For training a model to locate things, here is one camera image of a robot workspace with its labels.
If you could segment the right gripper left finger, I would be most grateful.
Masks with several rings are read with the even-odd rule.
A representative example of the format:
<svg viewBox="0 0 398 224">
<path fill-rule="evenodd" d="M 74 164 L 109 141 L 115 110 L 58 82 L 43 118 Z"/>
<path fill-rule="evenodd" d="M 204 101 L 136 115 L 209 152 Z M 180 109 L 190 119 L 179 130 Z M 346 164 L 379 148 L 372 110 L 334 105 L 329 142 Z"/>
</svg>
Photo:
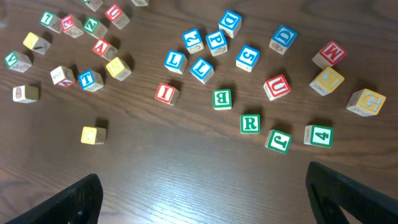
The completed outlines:
<svg viewBox="0 0 398 224">
<path fill-rule="evenodd" d="M 6 224 L 97 224 L 103 188 L 96 174 L 89 174 Z"/>
</svg>

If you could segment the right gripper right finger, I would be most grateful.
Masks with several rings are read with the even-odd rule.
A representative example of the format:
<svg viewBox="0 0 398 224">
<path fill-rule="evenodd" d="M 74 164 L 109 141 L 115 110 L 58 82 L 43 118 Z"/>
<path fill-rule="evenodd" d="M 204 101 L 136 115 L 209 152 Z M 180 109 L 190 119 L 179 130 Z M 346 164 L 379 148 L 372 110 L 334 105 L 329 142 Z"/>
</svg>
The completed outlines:
<svg viewBox="0 0 398 224">
<path fill-rule="evenodd" d="M 305 185 L 317 223 L 348 223 L 342 210 L 361 223 L 397 223 L 397 200 L 319 162 L 309 163 Z"/>
</svg>

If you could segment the yellow C block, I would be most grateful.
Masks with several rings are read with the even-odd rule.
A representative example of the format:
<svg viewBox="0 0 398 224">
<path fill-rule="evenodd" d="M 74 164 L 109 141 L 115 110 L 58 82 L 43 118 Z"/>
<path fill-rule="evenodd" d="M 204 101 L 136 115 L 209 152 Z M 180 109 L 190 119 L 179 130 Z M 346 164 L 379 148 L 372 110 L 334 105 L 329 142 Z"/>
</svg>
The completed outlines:
<svg viewBox="0 0 398 224">
<path fill-rule="evenodd" d="M 106 129 L 84 126 L 81 134 L 81 143 L 83 144 L 104 144 L 106 138 Z"/>
</svg>

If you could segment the green R block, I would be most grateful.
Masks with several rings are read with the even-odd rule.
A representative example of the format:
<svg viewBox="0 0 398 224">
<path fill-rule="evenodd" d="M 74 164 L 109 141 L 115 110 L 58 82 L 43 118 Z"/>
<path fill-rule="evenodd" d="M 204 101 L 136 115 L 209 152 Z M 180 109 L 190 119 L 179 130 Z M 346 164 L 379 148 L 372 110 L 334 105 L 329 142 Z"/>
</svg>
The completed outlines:
<svg viewBox="0 0 398 224">
<path fill-rule="evenodd" d="M 241 134 L 259 134 L 261 132 L 260 121 L 258 114 L 242 114 L 240 116 Z"/>
</svg>

